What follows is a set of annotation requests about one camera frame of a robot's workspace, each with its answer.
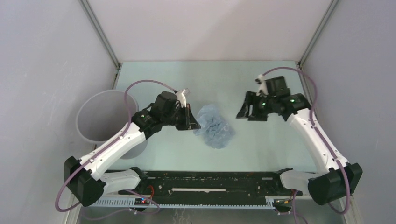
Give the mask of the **grey plastic trash bin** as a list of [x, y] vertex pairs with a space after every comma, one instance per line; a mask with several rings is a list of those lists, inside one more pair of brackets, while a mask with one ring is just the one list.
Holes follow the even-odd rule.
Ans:
[[97, 148], [117, 134], [128, 122], [124, 92], [107, 90], [88, 99], [79, 109], [76, 129], [79, 135]]

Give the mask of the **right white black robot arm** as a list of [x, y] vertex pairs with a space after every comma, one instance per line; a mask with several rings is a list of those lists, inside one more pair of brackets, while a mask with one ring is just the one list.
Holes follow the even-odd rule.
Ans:
[[293, 169], [281, 172], [271, 183], [273, 192], [284, 195], [289, 189], [299, 190], [319, 205], [353, 194], [363, 174], [362, 168], [358, 163], [351, 164], [331, 143], [305, 96], [292, 95], [283, 76], [264, 79], [259, 75], [255, 81], [259, 84], [258, 91], [246, 93], [236, 117], [267, 121], [271, 113], [282, 116], [300, 134], [316, 166], [314, 173]]

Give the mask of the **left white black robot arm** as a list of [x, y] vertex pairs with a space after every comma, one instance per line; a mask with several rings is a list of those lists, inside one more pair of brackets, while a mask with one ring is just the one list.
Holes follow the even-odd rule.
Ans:
[[198, 130], [200, 124], [186, 102], [188, 89], [175, 93], [163, 91], [154, 103], [136, 112], [121, 130], [98, 149], [79, 159], [71, 156], [64, 163], [64, 181], [61, 189], [68, 188], [82, 206], [90, 206], [104, 194], [132, 190], [143, 194], [148, 182], [136, 168], [107, 174], [106, 171], [124, 154], [161, 131], [174, 126], [179, 131]]

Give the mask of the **blue plastic trash bag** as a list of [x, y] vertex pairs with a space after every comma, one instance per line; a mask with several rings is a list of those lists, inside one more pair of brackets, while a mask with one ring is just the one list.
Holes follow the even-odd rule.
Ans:
[[213, 104], [205, 105], [199, 110], [197, 122], [201, 128], [194, 130], [194, 135], [200, 136], [211, 148], [226, 148], [235, 135], [235, 130]]

